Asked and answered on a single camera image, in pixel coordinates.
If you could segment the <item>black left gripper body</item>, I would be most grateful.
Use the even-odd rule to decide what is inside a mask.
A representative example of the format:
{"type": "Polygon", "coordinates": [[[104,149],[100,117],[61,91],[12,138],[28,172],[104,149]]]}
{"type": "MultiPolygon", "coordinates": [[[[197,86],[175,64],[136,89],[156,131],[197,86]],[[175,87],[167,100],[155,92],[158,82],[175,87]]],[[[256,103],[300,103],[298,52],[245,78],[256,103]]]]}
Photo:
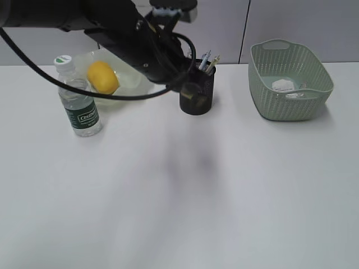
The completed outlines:
{"type": "Polygon", "coordinates": [[[163,16],[137,12],[124,22],[112,20],[108,26],[85,30],[85,34],[149,81],[180,91],[196,68],[196,59],[188,59],[181,48],[181,41],[185,41],[195,56],[193,43],[173,31],[182,16],[182,11],[163,16]]]}

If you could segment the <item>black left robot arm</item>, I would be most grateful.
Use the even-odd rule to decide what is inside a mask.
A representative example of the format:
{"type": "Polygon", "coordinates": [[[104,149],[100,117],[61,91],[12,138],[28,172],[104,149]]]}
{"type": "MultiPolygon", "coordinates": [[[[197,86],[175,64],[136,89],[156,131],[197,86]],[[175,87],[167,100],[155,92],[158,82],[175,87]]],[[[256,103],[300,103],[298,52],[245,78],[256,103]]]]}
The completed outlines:
{"type": "Polygon", "coordinates": [[[84,31],[155,84],[179,92],[182,85],[202,81],[174,33],[177,22],[192,22],[197,1],[150,1],[143,16],[133,1],[1,1],[1,27],[84,31]]]}

